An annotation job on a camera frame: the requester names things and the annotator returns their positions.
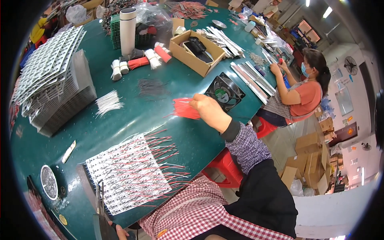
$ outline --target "checkered apron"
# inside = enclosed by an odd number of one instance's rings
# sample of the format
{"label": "checkered apron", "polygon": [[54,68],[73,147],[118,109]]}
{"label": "checkered apron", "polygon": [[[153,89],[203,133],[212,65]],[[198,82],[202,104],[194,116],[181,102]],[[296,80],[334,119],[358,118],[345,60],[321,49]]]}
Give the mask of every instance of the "checkered apron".
{"label": "checkered apron", "polygon": [[[306,83],[306,82],[308,82],[308,79],[306,79],[302,82],[299,82],[299,83],[295,83],[292,87],[288,88],[288,91],[291,91],[291,90],[297,88],[298,86],[301,86],[303,83]],[[320,99],[321,99],[321,98],[323,98],[323,90],[321,89],[320,83],[318,83],[318,82],[316,82],[316,83],[319,84],[319,86],[320,86],[320,91],[321,91]],[[290,120],[307,117],[307,116],[313,114],[314,111],[316,110],[316,108],[315,108],[315,109],[313,109],[312,112],[307,113],[307,114],[302,115],[302,116],[297,116],[297,117],[292,116],[291,115],[291,106],[285,105],[281,102],[280,94],[279,94],[279,91],[277,88],[276,88],[275,95],[271,96],[268,100],[267,105],[263,104],[261,108],[264,110],[270,111],[272,113],[276,113],[276,114],[278,114],[284,118],[290,119]]]}
{"label": "checkered apron", "polygon": [[139,224],[152,240],[187,240],[220,224],[250,239],[293,239],[230,215],[226,204],[218,185],[201,176]]}

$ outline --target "red plastic stool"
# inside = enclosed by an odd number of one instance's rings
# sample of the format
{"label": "red plastic stool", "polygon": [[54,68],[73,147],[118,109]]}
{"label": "red plastic stool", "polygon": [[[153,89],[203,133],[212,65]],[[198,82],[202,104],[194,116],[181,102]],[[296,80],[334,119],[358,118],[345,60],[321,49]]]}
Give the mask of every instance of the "red plastic stool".
{"label": "red plastic stool", "polygon": [[[240,187],[243,174],[237,169],[237,166],[232,160],[231,154],[228,148],[224,148],[215,159],[208,164],[207,167],[216,167],[225,176],[223,182],[216,182],[219,187],[237,188]],[[211,181],[213,181],[209,175],[203,170],[202,173]]]}
{"label": "red plastic stool", "polygon": [[262,138],[273,132],[277,129],[277,126],[270,124],[269,122],[265,121],[264,118],[259,117],[260,122],[262,125],[258,128],[257,138]]}
{"label": "red plastic stool", "polygon": [[42,35],[42,37],[35,43],[35,48],[37,49],[47,41],[47,37],[45,35]]}

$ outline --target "orange t-shirt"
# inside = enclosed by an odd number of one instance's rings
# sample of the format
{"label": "orange t-shirt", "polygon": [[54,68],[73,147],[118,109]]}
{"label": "orange t-shirt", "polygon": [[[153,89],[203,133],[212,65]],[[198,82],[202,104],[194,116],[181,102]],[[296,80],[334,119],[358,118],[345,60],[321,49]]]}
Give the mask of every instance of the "orange t-shirt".
{"label": "orange t-shirt", "polygon": [[[303,83],[301,86],[295,88],[300,94],[301,103],[291,105],[291,115],[293,117],[302,116],[312,112],[321,101],[321,88],[316,81],[309,81]],[[297,119],[286,119],[288,124],[304,120],[307,117]]]}

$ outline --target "white thermos bottle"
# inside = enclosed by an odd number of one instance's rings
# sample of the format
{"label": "white thermos bottle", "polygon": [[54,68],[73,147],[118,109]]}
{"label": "white thermos bottle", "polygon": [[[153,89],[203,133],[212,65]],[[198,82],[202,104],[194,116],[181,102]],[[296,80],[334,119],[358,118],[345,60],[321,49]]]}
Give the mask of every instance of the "white thermos bottle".
{"label": "white thermos bottle", "polygon": [[136,9],[124,8],[120,11],[121,55],[128,56],[135,48]]}

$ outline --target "scissors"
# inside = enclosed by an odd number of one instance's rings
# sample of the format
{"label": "scissors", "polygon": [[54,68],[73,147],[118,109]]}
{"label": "scissors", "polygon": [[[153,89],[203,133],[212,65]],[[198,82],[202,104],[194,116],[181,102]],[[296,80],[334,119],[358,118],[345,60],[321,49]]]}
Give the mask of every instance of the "scissors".
{"label": "scissors", "polygon": [[96,185],[96,214],[93,214],[93,228],[96,240],[119,240],[116,223],[109,225],[104,211],[104,182]]}

